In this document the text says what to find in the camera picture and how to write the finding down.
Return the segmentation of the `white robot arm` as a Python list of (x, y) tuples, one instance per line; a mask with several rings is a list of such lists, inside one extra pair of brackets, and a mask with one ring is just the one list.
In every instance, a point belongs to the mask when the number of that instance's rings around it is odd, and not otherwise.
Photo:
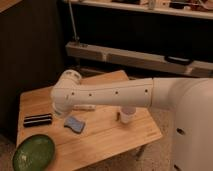
[(59, 116), (75, 105), (157, 107), (174, 114), (171, 171), (213, 171), (213, 78), (145, 78), (86, 85), (74, 70), (51, 91)]

